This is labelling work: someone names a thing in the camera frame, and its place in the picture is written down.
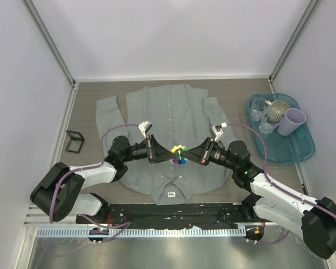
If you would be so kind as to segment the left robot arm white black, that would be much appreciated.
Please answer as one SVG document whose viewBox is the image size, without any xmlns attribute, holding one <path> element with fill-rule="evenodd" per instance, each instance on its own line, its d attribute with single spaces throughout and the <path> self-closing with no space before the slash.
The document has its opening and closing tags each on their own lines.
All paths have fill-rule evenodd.
<svg viewBox="0 0 336 269">
<path fill-rule="evenodd" d="M 82 189 L 122 179 L 129 161 L 146 159 L 155 164 L 173 157 L 174 154 L 161 146 L 152 134 L 134 145 L 130 145 L 127 137 L 118 136 L 101 163 L 80 167 L 62 162 L 53 165 L 31 192 L 30 201 L 49 216 L 50 222 L 59 222 L 75 214 L 100 224 L 108 218 L 108 202 L 95 193 L 82 194 Z"/>
</svg>

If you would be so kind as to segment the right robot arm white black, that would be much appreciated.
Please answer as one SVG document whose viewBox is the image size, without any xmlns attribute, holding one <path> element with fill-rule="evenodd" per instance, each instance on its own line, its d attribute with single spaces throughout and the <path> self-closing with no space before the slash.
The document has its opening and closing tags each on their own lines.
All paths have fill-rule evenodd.
<svg viewBox="0 0 336 269">
<path fill-rule="evenodd" d="M 327 197 L 317 199 L 297 192 L 271 178 L 254 165 L 242 141 L 224 149 L 207 138 L 200 146 L 184 151 L 182 157 L 232 170 L 235 184 L 250 192 L 241 208 L 247 221 L 269 220 L 293 232 L 318 257 L 329 259 L 336 251 L 336 204 Z"/>
</svg>

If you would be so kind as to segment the grey button-up shirt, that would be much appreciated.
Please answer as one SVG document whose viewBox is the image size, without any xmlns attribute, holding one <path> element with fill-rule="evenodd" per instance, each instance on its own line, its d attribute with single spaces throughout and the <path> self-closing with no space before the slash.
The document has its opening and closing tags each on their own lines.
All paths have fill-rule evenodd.
<svg viewBox="0 0 336 269">
<path fill-rule="evenodd" d="M 157 142 L 166 149 L 182 145 L 192 149 L 211 136 L 211 127 L 228 118 L 216 97 L 206 89 L 188 84 L 144 87 L 126 95 L 128 127 L 116 97 L 96 102 L 96 125 L 108 150 L 116 136 L 126 136 L 130 143 L 140 143 L 143 136 L 137 124 L 149 121 Z M 148 160 L 130 161 L 121 181 L 128 188 L 149 195 L 157 205 L 187 203 L 194 194 L 221 187 L 232 171 L 217 164 L 207 166 L 187 161 L 178 165 L 165 161 L 150 164 Z"/>
</svg>

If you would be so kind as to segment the colourful pompom flower brooch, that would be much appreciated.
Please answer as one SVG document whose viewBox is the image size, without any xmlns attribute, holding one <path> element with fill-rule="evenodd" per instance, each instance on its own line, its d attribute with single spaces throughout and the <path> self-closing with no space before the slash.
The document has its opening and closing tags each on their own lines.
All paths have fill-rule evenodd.
<svg viewBox="0 0 336 269">
<path fill-rule="evenodd" d="M 174 154 L 174 157 L 170 159 L 170 162 L 174 165 L 186 164 L 188 161 L 187 158 L 182 157 L 182 153 L 186 151 L 186 147 L 183 145 L 174 146 L 171 149 L 171 152 Z"/>
</svg>

